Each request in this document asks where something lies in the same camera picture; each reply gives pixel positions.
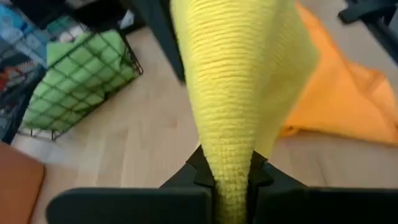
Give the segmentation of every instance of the green fabric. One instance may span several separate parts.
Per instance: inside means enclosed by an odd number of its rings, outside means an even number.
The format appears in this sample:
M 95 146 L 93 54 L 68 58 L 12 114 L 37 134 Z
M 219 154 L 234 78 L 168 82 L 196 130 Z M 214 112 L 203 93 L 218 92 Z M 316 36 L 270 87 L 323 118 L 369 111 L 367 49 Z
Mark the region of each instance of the green fabric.
M 127 48 L 115 31 L 82 34 L 73 43 L 49 43 L 47 65 L 50 67 L 82 42 L 47 71 L 30 100 L 25 127 L 64 131 L 104 101 L 106 93 L 134 78 L 125 57 Z

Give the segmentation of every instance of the light wood floor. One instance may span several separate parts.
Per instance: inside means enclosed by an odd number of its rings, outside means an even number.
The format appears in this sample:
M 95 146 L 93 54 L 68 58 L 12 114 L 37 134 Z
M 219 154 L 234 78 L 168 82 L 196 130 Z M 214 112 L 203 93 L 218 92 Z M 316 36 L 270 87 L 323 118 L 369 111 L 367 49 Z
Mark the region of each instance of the light wood floor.
M 398 69 L 362 24 L 342 27 L 343 1 L 303 0 L 324 21 L 349 58 L 386 73 L 398 90 Z M 49 200 L 79 186 L 158 187 L 198 142 L 187 91 L 149 29 L 129 36 L 144 74 L 57 142 L 18 136 L 13 145 L 46 163 L 32 217 L 45 223 Z M 279 139 L 271 162 L 308 185 L 398 188 L 398 149 L 302 132 Z

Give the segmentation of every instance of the towel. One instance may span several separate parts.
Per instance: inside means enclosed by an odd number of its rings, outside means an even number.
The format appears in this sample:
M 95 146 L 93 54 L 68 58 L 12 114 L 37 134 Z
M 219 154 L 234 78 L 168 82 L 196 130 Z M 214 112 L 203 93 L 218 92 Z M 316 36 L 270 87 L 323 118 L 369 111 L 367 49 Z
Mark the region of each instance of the towel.
M 271 151 L 316 50 L 291 0 L 173 0 L 171 11 L 216 221 L 245 223 L 252 152 Z
M 306 129 L 398 145 L 398 108 L 386 76 L 347 60 L 320 21 L 297 7 L 320 60 L 281 135 Z
M 24 116 L 25 127 L 53 131 L 72 127 L 102 103 L 107 93 L 134 78 L 126 53 L 113 30 L 82 34 L 72 43 L 49 43 L 47 64 L 55 65 L 34 91 Z

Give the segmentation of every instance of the yellow microfiber towel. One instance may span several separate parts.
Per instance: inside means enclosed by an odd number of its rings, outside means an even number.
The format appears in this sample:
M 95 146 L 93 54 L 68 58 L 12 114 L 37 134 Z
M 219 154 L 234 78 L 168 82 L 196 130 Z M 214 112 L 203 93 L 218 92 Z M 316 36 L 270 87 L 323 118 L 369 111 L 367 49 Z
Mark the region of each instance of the yellow microfiber towel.
M 245 223 L 252 152 L 271 151 L 316 51 L 292 0 L 172 0 L 171 9 L 216 220 Z

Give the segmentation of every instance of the brown leather surface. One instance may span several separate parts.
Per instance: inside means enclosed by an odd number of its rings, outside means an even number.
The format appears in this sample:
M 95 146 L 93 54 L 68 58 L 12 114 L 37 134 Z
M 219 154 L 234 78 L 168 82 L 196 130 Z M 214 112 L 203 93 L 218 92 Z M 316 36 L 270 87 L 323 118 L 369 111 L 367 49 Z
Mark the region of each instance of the brown leather surface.
M 26 224 L 44 178 L 44 165 L 0 142 L 0 223 Z

